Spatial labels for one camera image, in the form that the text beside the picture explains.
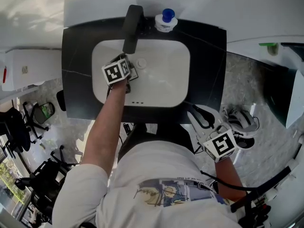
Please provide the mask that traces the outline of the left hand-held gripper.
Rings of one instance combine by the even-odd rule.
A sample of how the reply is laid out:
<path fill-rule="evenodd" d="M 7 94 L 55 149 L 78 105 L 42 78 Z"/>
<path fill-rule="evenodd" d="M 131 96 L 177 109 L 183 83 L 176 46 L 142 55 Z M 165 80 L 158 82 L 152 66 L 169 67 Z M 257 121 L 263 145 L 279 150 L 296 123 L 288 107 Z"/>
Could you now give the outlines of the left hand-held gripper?
<path fill-rule="evenodd" d="M 108 85 L 108 94 L 112 90 L 113 84 L 124 79 L 127 79 L 126 93 L 128 94 L 131 92 L 129 80 L 131 79 L 132 71 L 130 69 L 130 61 L 125 53 L 119 54 L 109 63 L 102 66 L 102 72 Z"/>

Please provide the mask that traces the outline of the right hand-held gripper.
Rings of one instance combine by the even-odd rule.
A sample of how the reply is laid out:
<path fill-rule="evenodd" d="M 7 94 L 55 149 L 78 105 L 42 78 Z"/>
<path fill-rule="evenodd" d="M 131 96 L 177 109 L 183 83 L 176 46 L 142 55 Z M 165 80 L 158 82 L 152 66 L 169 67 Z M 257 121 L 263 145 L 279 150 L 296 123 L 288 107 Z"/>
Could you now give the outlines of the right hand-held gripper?
<path fill-rule="evenodd" d="M 220 162 L 233 154 L 237 144 L 229 127 L 221 125 L 209 134 L 215 126 L 222 123 L 219 112 L 206 105 L 194 104 L 192 109 L 187 112 L 188 118 L 197 134 L 198 140 L 203 142 L 203 150 L 212 160 Z"/>

